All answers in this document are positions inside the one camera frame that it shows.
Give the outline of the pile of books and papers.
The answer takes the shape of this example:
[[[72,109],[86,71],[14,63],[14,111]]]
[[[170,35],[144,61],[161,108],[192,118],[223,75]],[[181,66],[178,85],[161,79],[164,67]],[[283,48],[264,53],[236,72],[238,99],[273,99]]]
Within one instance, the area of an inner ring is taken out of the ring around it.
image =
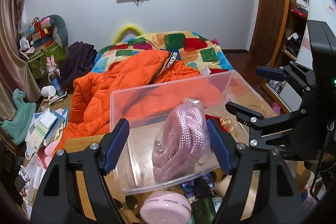
[[[23,198],[23,207],[32,208],[35,195],[52,159],[52,153],[62,138],[68,122],[68,109],[34,113],[27,130],[25,143],[25,162],[19,170],[23,186],[19,191]]]

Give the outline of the cluttered green storage box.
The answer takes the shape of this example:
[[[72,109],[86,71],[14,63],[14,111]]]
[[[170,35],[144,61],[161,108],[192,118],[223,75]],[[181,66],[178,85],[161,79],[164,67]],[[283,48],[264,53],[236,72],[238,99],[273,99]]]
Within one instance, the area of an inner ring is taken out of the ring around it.
[[[66,48],[59,47],[52,38],[54,21],[49,16],[42,19],[38,17],[23,27],[22,38],[25,46],[21,47],[20,55],[28,64],[35,79],[46,77],[46,58],[54,55],[55,62],[66,58]]]

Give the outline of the white mug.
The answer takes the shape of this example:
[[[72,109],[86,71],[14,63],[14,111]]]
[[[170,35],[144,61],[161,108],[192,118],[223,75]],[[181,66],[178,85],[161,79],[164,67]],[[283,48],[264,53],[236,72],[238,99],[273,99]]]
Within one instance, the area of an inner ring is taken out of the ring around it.
[[[53,85],[44,86],[41,89],[41,94],[44,98],[54,97],[56,95],[56,89]]]

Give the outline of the cream paper roll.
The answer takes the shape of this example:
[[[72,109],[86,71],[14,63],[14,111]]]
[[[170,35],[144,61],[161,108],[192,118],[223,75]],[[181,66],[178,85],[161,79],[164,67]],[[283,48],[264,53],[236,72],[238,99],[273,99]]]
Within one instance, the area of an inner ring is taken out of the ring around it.
[[[226,192],[228,191],[229,184],[231,182],[232,176],[225,175],[221,181],[216,183],[215,191],[219,196],[222,198],[226,195]]]

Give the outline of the dark green glass bottle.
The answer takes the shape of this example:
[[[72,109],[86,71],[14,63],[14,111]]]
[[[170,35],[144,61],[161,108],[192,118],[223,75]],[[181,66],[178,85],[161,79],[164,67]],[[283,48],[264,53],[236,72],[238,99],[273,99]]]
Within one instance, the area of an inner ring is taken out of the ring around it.
[[[191,204],[192,214],[195,224],[212,223],[218,209],[222,203],[222,198],[218,196],[209,196],[195,200]]]

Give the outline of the pink bunny water bottle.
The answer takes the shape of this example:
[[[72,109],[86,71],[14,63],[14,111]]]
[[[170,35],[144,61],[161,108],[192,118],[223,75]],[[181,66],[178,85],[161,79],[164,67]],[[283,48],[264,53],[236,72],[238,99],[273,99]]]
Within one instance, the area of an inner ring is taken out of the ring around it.
[[[54,55],[46,58],[46,69],[48,73],[49,82],[56,89],[56,93],[58,96],[63,96],[66,92],[62,87],[60,82],[60,71],[56,65]]]

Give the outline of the blue tissue packet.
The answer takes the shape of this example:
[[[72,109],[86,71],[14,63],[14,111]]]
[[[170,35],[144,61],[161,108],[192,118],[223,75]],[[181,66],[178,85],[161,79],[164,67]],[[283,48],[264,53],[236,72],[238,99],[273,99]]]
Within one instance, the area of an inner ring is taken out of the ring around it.
[[[213,180],[213,177],[209,173],[204,174],[202,176],[202,179],[203,181],[206,182],[207,186],[210,189],[213,189],[215,187],[215,182]],[[196,179],[181,183],[182,192],[186,196],[187,199],[194,200],[198,189],[202,188],[201,186],[202,183],[198,181],[199,181],[199,178],[196,178]]]

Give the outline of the colourful patchwork bed quilt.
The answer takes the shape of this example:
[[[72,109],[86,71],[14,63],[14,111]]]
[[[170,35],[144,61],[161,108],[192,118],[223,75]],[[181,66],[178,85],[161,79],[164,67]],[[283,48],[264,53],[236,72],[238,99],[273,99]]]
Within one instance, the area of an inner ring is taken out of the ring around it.
[[[200,72],[233,69],[218,42],[209,40],[190,31],[142,34],[112,46],[101,49],[95,60],[92,72],[103,73],[116,64],[148,50],[176,52],[177,59]]]

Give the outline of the pink round lidded jar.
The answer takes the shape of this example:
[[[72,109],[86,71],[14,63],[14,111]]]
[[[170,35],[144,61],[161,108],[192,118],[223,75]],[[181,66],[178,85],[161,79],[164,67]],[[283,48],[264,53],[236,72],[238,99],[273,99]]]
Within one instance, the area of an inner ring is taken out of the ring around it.
[[[139,213],[146,223],[189,223],[191,205],[179,193],[156,191],[145,199]]]

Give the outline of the pink brown curtain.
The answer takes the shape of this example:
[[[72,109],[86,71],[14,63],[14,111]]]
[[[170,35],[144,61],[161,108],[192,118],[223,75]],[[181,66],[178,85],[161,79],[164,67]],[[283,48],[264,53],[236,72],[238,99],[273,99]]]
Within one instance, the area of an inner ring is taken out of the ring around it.
[[[24,0],[1,0],[1,121],[12,120],[17,112],[12,98],[15,89],[23,91],[29,102],[41,97],[40,88],[17,46],[23,6]]]

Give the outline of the grey round cushion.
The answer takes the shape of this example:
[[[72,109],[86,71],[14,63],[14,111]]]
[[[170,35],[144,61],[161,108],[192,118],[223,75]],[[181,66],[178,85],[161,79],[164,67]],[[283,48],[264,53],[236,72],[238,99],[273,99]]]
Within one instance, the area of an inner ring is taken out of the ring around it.
[[[64,19],[56,14],[49,15],[50,20],[54,21],[54,30],[52,38],[54,42],[62,48],[66,48],[68,45],[68,31]]]

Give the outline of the clear plastic storage bin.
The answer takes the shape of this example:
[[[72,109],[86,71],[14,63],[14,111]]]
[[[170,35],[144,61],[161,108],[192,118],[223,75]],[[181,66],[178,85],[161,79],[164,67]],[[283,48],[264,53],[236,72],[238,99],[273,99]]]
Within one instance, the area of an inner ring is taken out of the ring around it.
[[[185,98],[171,110],[127,120],[129,136],[114,170],[114,178],[124,193],[175,186],[217,169],[219,163],[210,147],[206,113],[229,117],[234,127],[232,136],[240,143],[248,143],[249,129],[226,110],[226,103],[237,103],[266,118],[274,116],[272,108],[237,71],[201,77],[220,91],[219,100],[205,106],[200,100]],[[123,118],[116,98],[111,95],[111,127]]]

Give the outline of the yellow curved headboard cushion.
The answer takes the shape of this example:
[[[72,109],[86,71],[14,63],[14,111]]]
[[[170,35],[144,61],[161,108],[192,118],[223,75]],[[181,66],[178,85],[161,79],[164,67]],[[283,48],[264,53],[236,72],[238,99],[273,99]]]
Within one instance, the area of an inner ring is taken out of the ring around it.
[[[122,40],[128,34],[133,34],[135,36],[140,36],[143,34],[143,30],[134,24],[126,24],[124,25],[119,32],[117,33],[116,37],[114,38],[112,44],[116,45],[118,42]]]

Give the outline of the dark purple cloth heap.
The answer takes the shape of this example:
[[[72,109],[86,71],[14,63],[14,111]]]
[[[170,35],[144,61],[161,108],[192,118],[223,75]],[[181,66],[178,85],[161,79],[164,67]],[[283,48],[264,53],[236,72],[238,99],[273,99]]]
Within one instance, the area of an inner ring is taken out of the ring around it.
[[[66,89],[73,88],[73,81],[90,72],[94,66],[97,51],[94,46],[75,42],[68,48],[65,60],[59,61],[60,82]]]

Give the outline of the orange down jacket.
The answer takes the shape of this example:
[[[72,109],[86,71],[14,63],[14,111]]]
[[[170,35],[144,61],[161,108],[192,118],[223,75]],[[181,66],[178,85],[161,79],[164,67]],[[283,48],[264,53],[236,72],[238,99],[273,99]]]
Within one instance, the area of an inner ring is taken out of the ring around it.
[[[140,52],[110,71],[75,79],[73,86],[70,119],[56,150],[69,139],[107,134],[112,94],[117,96],[121,116],[129,121],[171,110],[185,98],[209,106],[221,97],[199,71],[179,61],[177,53],[165,50]]]

